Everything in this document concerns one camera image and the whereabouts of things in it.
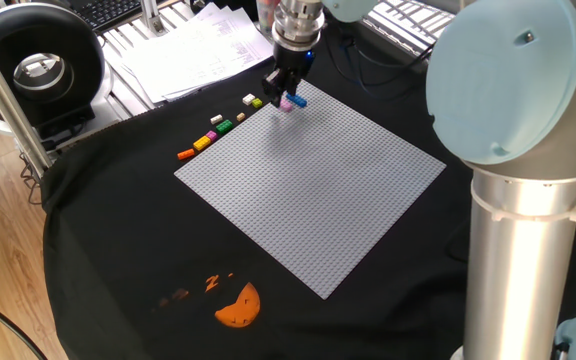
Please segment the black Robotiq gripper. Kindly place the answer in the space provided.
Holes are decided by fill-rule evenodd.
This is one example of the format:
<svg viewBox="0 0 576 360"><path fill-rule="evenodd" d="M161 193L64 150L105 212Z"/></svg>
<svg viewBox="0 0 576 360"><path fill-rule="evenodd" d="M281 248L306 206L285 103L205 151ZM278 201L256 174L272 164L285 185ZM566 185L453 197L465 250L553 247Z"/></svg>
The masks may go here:
<svg viewBox="0 0 576 360"><path fill-rule="evenodd" d="M262 78L262 87L269 102L275 107L280 106L281 97L284 93L296 95L297 86L304 79L316 58L312 49L294 51L275 45L273 50L275 67Z"/></svg>

